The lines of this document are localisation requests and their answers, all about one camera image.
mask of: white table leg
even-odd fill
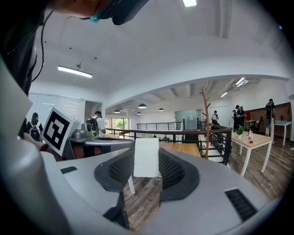
[[[285,140],[286,140],[286,127],[284,126],[284,141],[283,141],[283,146],[285,146]]]
[[[248,165],[248,162],[249,162],[249,158],[250,158],[250,153],[251,153],[251,149],[248,149],[246,159],[245,159],[245,162],[244,162],[244,166],[243,166],[243,169],[242,169],[242,172],[241,172],[242,177],[245,174],[245,171],[246,171],[246,168],[247,168],[247,165]]]
[[[131,192],[132,195],[134,195],[135,194],[135,188],[134,188],[132,176],[129,177],[128,182],[129,182],[130,192]]]
[[[264,171],[266,169],[267,161],[268,161],[268,158],[270,157],[270,152],[271,152],[271,142],[268,144],[268,147],[267,147],[266,159],[265,159],[265,162],[263,163],[261,173],[264,173]]]

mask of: wire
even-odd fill
[[[47,22],[47,20],[49,19],[49,17],[52,15],[52,13],[53,13],[53,11],[51,11],[51,12],[49,13],[49,15],[46,17],[46,19],[45,19],[45,21],[44,21],[44,25],[43,25],[42,31],[41,31],[42,65],[41,65],[41,68],[40,68],[40,70],[39,70],[37,76],[32,80],[32,82],[35,81],[36,78],[40,75],[40,73],[41,73],[41,71],[42,71],[42,69],[43,69],[43,66],[44,66],[44,45],[43,45],[43,34],[44,34],[44,28],[45,28],[46,22]]]

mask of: black pendant light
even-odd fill
[[[145,104],[139,104],[138,108],[147,108]]]

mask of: black railing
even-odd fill
[[[138,130],[181,130],[181,122],[173,122],[173,123],[138,123],[137,124],[137,129]]]
[[[222,161],[219,163],[223,163],[227,165],[228,159],[231,152],[231,136],[232,136],[232,129],[231,128],[225,128],[220,125],[214,125],[213,130],[209,131],[209,133],[212,134],[212,138],[209,141],[209,150],[217,150],[218,154],[209,155],[208,157],[222,157]],[[160,142],[172,142],[172,143],[190,143],[190,144],[196,144],[201,157],[205,157],[203,154],[203,151],[206,150],[206,148],[203,148],[202,144],[206,142],[206,140],[199,140],[199,135],[206,136],[206,130],[200,130],[200,131],[158,131],[158,130],[120,130],[120,129],[106,129],[111,130],[114,134],[119,134],[121,136],[125,136],[125,134],[134,133],[133,136],[126,135],[127,137],[134,138],[136,141],[137,133],[141,134],[162,134],[162,135],[172,135],[173,138],[170,140],[159,140]],[[182,135],[182,140],[177,140],[176,136]]]

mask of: floor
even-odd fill
[[[251,151],[244,178],[263,191],[269,199],[281,197],[287,188],[294,171],[294,151],[289,142],[283,147],[283,140],[277,139],[271,147],[271,155],[264,173],[261,173],[267,146]],[[232,143],[229,165],[241,173],[247,149],[239,155],[239,146]],[[132,195],[128,184],[124,188],[124,200],[130,223],[130,230],[137,231],[159,208],[159,195],[162,190],[161,178],[133,177],[136,194]]]

